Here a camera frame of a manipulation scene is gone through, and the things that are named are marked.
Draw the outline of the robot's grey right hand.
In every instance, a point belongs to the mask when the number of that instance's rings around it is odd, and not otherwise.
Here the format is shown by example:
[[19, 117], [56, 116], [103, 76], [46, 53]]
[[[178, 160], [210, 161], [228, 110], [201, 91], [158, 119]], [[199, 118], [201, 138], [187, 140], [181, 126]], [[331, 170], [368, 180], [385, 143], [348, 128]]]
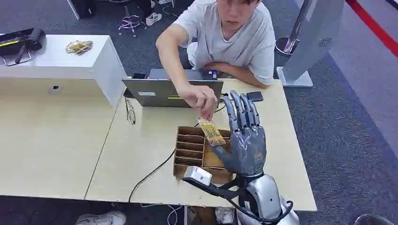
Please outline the robot's grey right hand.
[[230, 173], [251, 177], [263, 173], [266, 161], [265, 130], [253, 101], [244, 93], [230, 91], [223, 97], [230, 125], [230, 152], [222, 146], [212, 147], [213, 152]]

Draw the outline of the person's right hand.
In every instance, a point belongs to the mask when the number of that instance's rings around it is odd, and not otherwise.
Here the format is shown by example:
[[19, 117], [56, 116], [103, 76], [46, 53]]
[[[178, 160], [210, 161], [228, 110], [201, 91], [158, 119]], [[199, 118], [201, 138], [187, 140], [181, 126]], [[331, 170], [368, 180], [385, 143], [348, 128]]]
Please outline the person's right hand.
[[208, 86], [197, 86], [184, 84], [176, 89], [178, 95], [184, 99], [188, 105], [194, 108], [200, 117], [206, 120], [213, 118], [214, 111], [218, 105], [218, 98], [214, 91]]

